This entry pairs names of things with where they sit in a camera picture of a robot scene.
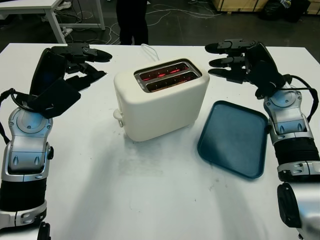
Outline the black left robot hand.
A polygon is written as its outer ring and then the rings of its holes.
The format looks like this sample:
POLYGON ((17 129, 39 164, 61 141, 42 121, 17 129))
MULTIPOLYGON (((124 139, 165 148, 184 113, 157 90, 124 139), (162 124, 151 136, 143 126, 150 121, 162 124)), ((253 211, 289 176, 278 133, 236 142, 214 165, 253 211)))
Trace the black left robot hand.
POLYGON ((86 43, 70 43, 67 46, 53 46, 43 50, 33 74, 29 94, 39 96, 56 80, 65 79, 65 74, 81 72, 85 76, 77 75, 65 81, 82 91, 107 73, 97 70, 89 63, 107 63, 113 56, 103 50, 90 48, 86 43))

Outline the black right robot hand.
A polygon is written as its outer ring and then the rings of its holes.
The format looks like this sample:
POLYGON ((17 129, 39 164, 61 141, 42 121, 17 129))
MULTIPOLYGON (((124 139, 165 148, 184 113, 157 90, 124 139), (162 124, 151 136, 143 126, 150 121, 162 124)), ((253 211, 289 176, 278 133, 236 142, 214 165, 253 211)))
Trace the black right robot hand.
POLYGON ((212 67, 208 73, 225 78, 229 82, 251 83, 257 87, 258 99, 271 97, 285 85, 276 63, 263 43, 254 40, 227 39, 206 45, 211 54, 225 54, 225 58, 209 62, 212 67))

